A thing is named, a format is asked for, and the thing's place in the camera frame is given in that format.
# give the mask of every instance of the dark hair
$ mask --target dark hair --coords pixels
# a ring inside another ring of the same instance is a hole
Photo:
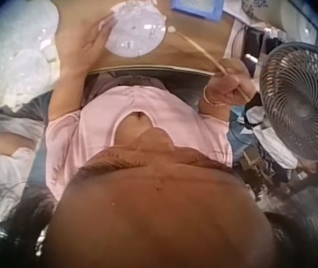
[[[39,237],[50,222],[55,203],[47,189],[33,186],[29,189],[0,223],[0,268],[41,267]],[[0,201],[2,198],[3,191],[0,191]],[[265,213],[276,239],[274,267],[318,268],[318,211],[308,214],[296,201],[289,203],[294,209],[290,209],[288,215]]]

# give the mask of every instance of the bracelet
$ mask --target bracelet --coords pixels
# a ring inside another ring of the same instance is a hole
[[[205,88],[203,89],[203,99],[210,105],[212,106],[222,106],[222,105],[225,105],[223,102],[210,102],[208,99],[207,99],[207,96],[206,96],[206,89],[207,89],[207,86],[205,86]]]

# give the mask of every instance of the hand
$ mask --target hand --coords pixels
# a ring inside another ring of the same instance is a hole
[[[248,69],[239,59],[222,59],[227,75],[213,76],[206,88],[206,98],[212,104],[242,105],[257,92]]]
[[[78,27],[60,32],[55,42],[60,59],[60,73],[86,76],[90,67],[99,59],[111,30],[116,24],[113,12],[98,20],[83,21]]]

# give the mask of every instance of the white cloth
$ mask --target white cloth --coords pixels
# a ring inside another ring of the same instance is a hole
[[[44,132],[44,123],[27,118],[0,115],[0,132],[15,133],[33,140],[36,150]],[[0,222],[18,203],[26,186],[36,150],[19,148],[11,157],[0,155]]]
[[[262,125],[258,125],[253,128],[253,133],[263,148],[282,168],[295,169],[297,167],[297,157],[278,138],[272,127],[263,130]]]

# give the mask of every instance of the white plate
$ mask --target white plate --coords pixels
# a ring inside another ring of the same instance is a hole
[[[110,52],[134,58],[160,45],[166,32],[166,17],[150,1],[126,1],[112,10],[116,12],[118,23],[106,44]]]

